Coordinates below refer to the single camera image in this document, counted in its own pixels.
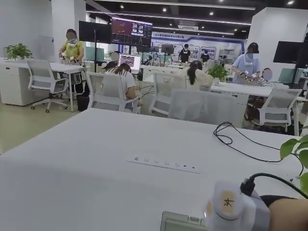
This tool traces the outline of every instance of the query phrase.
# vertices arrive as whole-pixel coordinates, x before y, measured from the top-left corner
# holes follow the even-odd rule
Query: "pillar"
[[[273,63],[278,42],[303,42],[307,24],[307,10],[267,7],[253,17],[247,45],[252,42],[259,45],[261,68],[273,71],[272,81],[278,80],[283,68],[295,67],[295,64]]]
[[[74,29],[79,36],[79,21],[86,21],[84,0],[52,0],[52,29],[55,60],[59,62],[58,51],[66,41],[66,31]]]

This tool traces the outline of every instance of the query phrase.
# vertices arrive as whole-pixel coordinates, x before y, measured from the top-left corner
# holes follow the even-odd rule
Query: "ceiling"
[[[110,20],[111,16],[119,16],[153,23],[153,31],[246,39],[253,15],[267,6],[308,10],[308,0],[294,0],[292,5],[287,4],[289,1],[96,0],[94,1],[96,4],[87,4],[87,11],[91,12],[91,17],[98,16],[105,20]],[[112,14],[92,13],[101,11]],[[179,29],[178,25],[182,23],[197,26],[199,31],[176,30]]]

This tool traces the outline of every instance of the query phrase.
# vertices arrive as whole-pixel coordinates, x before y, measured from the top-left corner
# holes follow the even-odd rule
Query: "light blue shirt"
[[[246,56],[246,62],[247,63],[253,63],[253,65],[248,66],[245,64],[245,54],[241,54],[233,63],[232,66],[237,68],[240,71],[247,71],[248,75],[247,77],[251,77],[253,73],[257,73],[260,70],[260,62],[259,59],[250,59]],[[235,74],[233,77],[233,83],[238,83],[237,81],[237,75]]]

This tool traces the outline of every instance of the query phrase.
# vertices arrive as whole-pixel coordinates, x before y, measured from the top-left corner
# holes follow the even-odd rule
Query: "power strip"
[[[129,158],[127,162],[201,174],[201,168],[195,165],[180,164],[179,162],[164,161],[162,159],[135,156]]]

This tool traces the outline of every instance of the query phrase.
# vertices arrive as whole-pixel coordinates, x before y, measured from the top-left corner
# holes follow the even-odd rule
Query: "ceiling light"
[[[206,19],[192,19],[192,18],[178,18],[178,17],[167,17],[167,16],[153,16],[153,15],[145,15],[145,14],[133,14],[133,13],[106,13],[100,11],[86,11],[87,13],[103,13],[106,15],[124,15],[124,16],[135,16],[135,17],[146,17],[146,18],[166,18],[166,19],[178,19],[178,20],[188,20],[188,21],[199,21],[199,22],[209,22],[209,23],[226,23],[226,24],[235,24],[235,25],[245,25],[251,26],[251,23],[238,23],[238,22],[230,22],[230,21],[218,21],[218,20],[206,20]]]
[[[206,31],[206,30],[185,30],[185,29],[177,29],[177,28],[170,28],[170,27],[157,27],[157,26],[153,26],[153,28],[162,29],[162,30],[180,30],[180,31],[202,32],[202,33],[209,33],[209,34],[233,35],[233,33]]]

